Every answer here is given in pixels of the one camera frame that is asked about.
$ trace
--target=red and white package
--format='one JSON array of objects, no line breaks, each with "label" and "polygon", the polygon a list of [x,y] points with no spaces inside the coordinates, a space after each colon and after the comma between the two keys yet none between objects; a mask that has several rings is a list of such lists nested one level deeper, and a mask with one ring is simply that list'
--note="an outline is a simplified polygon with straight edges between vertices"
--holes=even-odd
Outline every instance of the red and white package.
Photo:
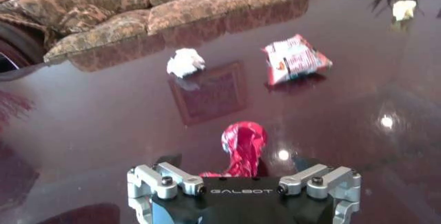
[{"label": "red and white package", "polygon": [[313,48],[300,34],[285,41],[272,43],[264,51],[269,55],[270,85],[314,73],[333,65],[333,62]]},{"label": "red and white package", "polygon": [[268,133],[256,122],[238,122],[222,134],[222,147],[230,154],[230,166],[222,173],[203,172],[202,177],[256,177]]}]

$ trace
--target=white crumpled paper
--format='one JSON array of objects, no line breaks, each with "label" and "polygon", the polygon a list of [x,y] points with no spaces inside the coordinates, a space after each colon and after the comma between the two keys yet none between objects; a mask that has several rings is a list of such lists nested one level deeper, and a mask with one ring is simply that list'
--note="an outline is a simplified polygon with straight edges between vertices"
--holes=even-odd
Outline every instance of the white crumpled paper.
[{"label": "white crumpled paper", "polygon": [[396,21],[407,20],[413,18],[413,11],[416,8],[416,1],[397,1],[393,4],[392,15],[395,16]]},{"label": "white crumpled paper", "polygon": [[198,69],[206,68],[206,61],[199,56],[194,49],[179,49],[177,55],[169,60],[167,73],[183,78],[186,75],[193,74]]}]

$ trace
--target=snack bag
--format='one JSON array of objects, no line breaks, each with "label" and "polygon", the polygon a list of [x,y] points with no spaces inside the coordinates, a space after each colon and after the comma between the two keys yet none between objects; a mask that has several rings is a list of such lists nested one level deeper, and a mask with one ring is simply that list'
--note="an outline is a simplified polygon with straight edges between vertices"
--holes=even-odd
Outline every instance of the snack bag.
[{"label": "snack bag", "polygon": [[333,62],[313,48],[300,34],[285,41],[272,43],[264,51],[269,55],[270,85],[314,73],[333,65]]}]

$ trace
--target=glossy wooden table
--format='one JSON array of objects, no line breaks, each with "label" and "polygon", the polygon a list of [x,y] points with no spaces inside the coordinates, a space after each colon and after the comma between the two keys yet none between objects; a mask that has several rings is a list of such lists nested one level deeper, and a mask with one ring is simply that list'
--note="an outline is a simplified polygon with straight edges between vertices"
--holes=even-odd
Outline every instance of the glossy wooden table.
[{"label": "glossy wooden table", "polygon": [[[212,37],[191,82],[166,74],[178,45],[141,50],[143,40],[83,56],[121,60],[125,48],[130,61],[107,68],[73,58],[0,75],[0,223],[137,223],[129,168],[182,153],[189,172],[222,171],[221,134],[242,120],[268,130],[270,175],[296,171],[286,152],[360,170],[353,223],[441,223],[441,0],[419,0],[408,31],[372,1],[308,0],[301,17]],[[260,49],[296,33],[334,68],[269,89]]]}]

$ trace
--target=sofa arm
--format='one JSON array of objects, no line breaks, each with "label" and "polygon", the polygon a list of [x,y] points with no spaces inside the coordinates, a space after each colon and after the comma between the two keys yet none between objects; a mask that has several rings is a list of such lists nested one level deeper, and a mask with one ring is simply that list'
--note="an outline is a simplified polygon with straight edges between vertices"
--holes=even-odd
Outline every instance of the sofa arm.
[{"label": "sofa arm", "polygon": [[0,21],[0,54],[19,68],[43,63],[44,34],[34,28]]}]

